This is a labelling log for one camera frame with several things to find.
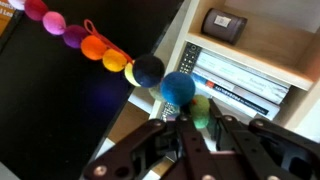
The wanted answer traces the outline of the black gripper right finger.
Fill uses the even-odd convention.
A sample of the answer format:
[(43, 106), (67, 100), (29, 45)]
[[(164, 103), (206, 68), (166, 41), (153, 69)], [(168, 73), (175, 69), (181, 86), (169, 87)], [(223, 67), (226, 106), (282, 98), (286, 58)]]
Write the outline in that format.
[(320, 180), (320, 144), (262, 118), (248, 125), (223, 115), (209, 100), (218, 151), (234, 151), (247, 161), (252, 175), (267, 180)]

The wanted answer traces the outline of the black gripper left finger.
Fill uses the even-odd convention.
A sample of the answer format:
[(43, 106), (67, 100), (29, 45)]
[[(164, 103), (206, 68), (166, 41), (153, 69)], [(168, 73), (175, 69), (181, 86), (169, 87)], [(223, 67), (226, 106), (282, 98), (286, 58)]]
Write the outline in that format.
[(92, 161), (83, 176), (85, 180), (141, 180), (170, 151), (178, 160), (161, 180), (214, 179), (210, 153), (188, 115), (171, 122), (147, 121)]

